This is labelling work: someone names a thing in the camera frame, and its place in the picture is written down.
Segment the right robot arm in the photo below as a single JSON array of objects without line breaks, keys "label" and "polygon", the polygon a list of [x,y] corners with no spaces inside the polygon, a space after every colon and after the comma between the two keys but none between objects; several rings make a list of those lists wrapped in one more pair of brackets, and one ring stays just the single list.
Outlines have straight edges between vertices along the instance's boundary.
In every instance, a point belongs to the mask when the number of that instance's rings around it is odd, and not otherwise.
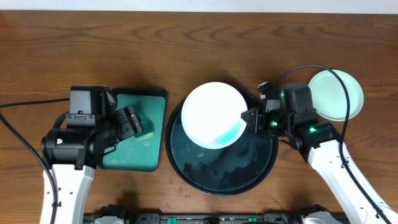
[{"label": "right robot arm", "polygon": [[257,135],[286,137],[304,161],[329,186],[350,223],[397,223],[397,212],[377,194],[350,156],[342,135],[327,121],[317,119],[306,83],[275,83],[258,87],[262,105],[241,114]]}]

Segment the green yellow scrub sponge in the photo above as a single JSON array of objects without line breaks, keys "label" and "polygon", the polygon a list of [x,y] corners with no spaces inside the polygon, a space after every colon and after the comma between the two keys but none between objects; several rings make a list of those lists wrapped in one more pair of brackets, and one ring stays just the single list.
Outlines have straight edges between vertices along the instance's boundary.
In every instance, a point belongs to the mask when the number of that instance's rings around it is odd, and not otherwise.
[{"label": "green yellow scrub sponge", "polygon": [[144,114],[144,108],[142,102],[138,102],[134,105],[134,109],[137,115],[141,119],[141,124],[143,127],[143,131],[139,134],[136,134],[136,141],[142,141],[154,136],[154,125],[153,122]]}]

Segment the mint plate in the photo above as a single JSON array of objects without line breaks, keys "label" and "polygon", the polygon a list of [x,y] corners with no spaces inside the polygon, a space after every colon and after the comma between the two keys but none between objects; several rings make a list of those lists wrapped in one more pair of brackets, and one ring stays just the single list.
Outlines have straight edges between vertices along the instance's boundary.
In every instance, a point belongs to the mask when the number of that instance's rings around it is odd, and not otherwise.
[{"label": "mint plate", "polygon": [[[348,91],[350,110],[349,119],[354,118],[364,104],[361,85],[350,74],[334,70]],[[341,83],[327,70],[317,73],[308,83],[312,92],[313,107],[317,113],[332,121],[344,121],[346,118],[346,97]]]}]

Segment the white plate with green stain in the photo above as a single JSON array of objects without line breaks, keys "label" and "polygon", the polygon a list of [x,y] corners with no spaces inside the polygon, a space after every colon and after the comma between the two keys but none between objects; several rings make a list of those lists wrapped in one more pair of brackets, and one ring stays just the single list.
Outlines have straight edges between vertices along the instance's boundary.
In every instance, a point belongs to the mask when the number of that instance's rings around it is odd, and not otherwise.
[{"label": "white plate with green stain", "polygon": [[248,105],[235,87],[209,82],[196,87],[183,102],[181,122],[188,138],[207,149],[234,144],[246,129],[241,114]]}]

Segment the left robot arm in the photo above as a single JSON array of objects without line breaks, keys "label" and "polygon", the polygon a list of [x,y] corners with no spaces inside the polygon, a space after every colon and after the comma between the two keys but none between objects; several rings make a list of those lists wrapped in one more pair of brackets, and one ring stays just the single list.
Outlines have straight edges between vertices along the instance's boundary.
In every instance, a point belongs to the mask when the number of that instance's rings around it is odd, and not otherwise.
[{"label": "left robot arm", "polygon": [[82,223],[97,164],[144,127],[133,106],[118,108],[106,86],[73,86],[70,109],[42,139],[44,175],[41,223]]}]

